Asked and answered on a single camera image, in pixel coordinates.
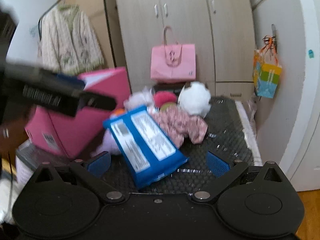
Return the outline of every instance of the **pink box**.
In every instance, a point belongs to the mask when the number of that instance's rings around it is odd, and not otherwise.
[[[117,107],[123,108],[130,95],[125,67],[98,70],[79,75],[86,81],[85,90],[113,96]],[[103,129],[102,122],[111,112],[84,107],[72,118],[37,106],[25,130],[32,143],[55,155],[76,158],[87,144]]]

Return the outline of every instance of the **white plush toy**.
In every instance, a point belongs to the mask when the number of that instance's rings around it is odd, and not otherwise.
[[[178,105],[190,115],[199,115],[204,118],[210,111],[210,91],[200,82],[186,84],[179,95]]]

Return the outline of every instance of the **wooden floor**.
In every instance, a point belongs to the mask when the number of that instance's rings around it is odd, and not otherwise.
[[[301,240],[320,240],[320,189],[298,194],[304,204],[305,215],[297,236]]]

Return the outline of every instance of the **wall hook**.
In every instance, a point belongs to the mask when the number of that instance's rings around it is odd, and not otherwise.
[[[277,29],[276,29],[276,26],[274,24],[271,24],[271,30],[272,30],[273,44],[275,46],[276,53],[278,53]]]

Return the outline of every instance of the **knit sweater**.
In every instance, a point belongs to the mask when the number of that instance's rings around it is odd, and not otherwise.
[[[42,20],[42,58],[53,72],[78,75],[104,63],[97,37],[77,5],[57,6]]]

